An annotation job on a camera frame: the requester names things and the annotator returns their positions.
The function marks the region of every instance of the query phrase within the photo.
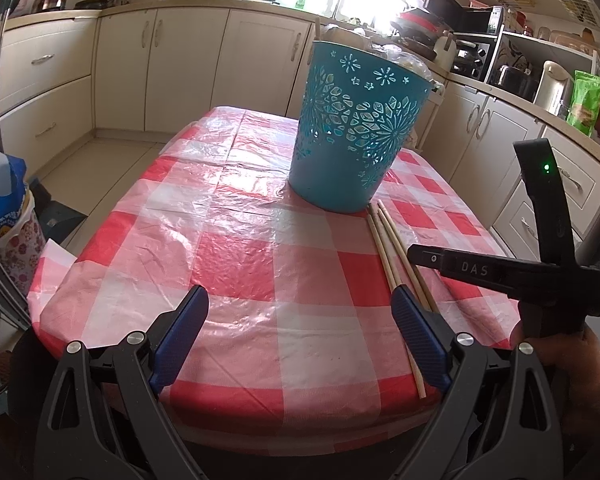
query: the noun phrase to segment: hand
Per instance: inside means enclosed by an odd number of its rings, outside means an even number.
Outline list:
[[[600,341],[588,326],[584,334],[525,338],[519,322],[509,338],[512,348],[527,341],[544,366],[566,371],[569,401],[562,418],[565,434],[592,440],[600,431]]]

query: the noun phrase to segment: countertop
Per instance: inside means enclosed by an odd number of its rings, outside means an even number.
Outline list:
[[[115,14],[122,14],[124,12],[133,12],[135,10],[163,9],[167,7],[219,7],[225,9],[252,10],[255,12],[265,12],[267,14],[286,16],[288,18],[302,20],[304,22],[315,23],[315,20],[318,19],[320,20],[321,25],[336,23],[341,27],[354,28],[348,23],[337,22],[331,18],[318,16],[317,14],[305,12],[304,10],[289,9],[287,7],[267,4],[255,0],[158,0],[146,4],[130,4],[105,10],[59,10],[56,12],[30,14],[29,16],[21,16],[19,18],[8,20],[6,30],[11,30],[18,27],[26,27],[27,25],[48,22],[51,20],[76,20],[97,17],[104,18],[106,16],[113,16]],[[381,41],[381,43],[384,42],[389,43],[390,40],[384,38],[384,41]],[[423,59],[423,62],[426,63],[429,69],[435,74],[435,76],[437,76],[436,79],[446,79],[449,81],[454,81],[458,84],[470,86],[479,90],[480,92],[484,92],[488,95],[496,97],[497,99],[501,99],[512,106],[515,106],[516,108],[535,116],[538,118],[538,120],[548,124],[563,135],[569,137],[573,142],[576,142],[577,145],[579,145],[583,150],[600,162],[600,145],[595,140],[585,136],[579,130],[557,116],[550,114],[543,108],[540,108],[529,101],[510,94],[509,92],[505,92],[499,88],[493,87],[489,84],[475,81],[464,76],[451,74],[427,59]]]

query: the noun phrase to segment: red and white checkered tablecloth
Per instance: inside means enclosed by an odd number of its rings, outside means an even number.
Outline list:
[[[160,398],[185,439],[321,454],[426,420],[439,396],[418,399],[365,215],[323,211],[286,182],[297,126],[215,108],[167,146],[75,262],[48,244],[29,294],[43,342],[56,355],[75,339],[116,344],[199,283],[208,318]],[[398,154],[376,197],[408,244],[502,254],[413,152]],[[508,344],[512,301],[423,274],[456,332]]]

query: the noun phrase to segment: blue plastic basket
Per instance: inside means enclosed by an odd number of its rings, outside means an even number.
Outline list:
[[[329,211],[364,209],[431,89],[381,57],[316,41],[289,173],[293,190]]]

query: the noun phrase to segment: cabinet handle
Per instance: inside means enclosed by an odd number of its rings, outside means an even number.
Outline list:
[[[160,44],[160,40],[162,39],[162,20],[158,22],[158,26],[155,29],[155,41],[154,46],[157,48]]]
[[[469,124],[471,124],[471,119],[474,118],[474,114],[475,112],[480,111],[480,105],[475,105],[474,109],[471,110],[471,113],[469,114],[469,118],[466,120],[466,132],[468,135],[471,135],[471,131],[469,130]]]
[[[46,56],[39,57],[38,59],[34,59],[31,64],[32,65],[42,65],[44,62],[52,59],[56,54],[47,54]]]
[[[58,126],[56,123],[51,123],[51,126],[49,126],[46,130],[43,130],[42,132],[36,134],[36,137],[41,137],[44,134],[48,134],[51,130],[53,130],[56,126]]]
[[[532,235],[533,238],[538,240],[538,235],[536,235],[536,232],[534,231],[534,229],[528,223],[526,223],[525,218],[522,217],[520,219],[520,221],[522,222],[522,227],[525,228],[529,232],[529,234]]]
[[[294,62],[296,60],[296,54],[298,53],[298,49],[300,48],[300,38],[302,38],[302,34],[298,32],[298,35],[296,36],[296,43],[294,44],[294,50],[291,54],[291,62]]]
[[[149,20],[144,22],[144,29],[142,30],[142,48],[146,47],[146,32],[149,28]]]
[[[575,179],[574,179],[574,178],[573,178],[573,177],[572,177],[572,176],[569,174],[569,172],[568,172],[568,171],[566,171],[566,170],[563,170],[563,169],[562,169],[560,166],[558,166],[558,171],[560,171],[560,174],[561,174],[563,177],[565,177],[565,178],[568,178],[569,180],[571,180],[571,181],[573,182],[574,186],[578,188],[578,191],[582,193],[582,191],[583,191],[583,190],[582,190],[582,186],[580,185],[580,183],[579,183],[577,180],[575,180]]]
[[[484,120],[485,117],[489,117],[491,119],[491,110],[487,110],[485,113],[482,114],[482,117],[480,117],[480,121],[478,121],[478,125],[475,128],[475,138],[476,139],[481,139],[484,137],[484,134],[480,134],[480,126],[482,126],[482,121]]]

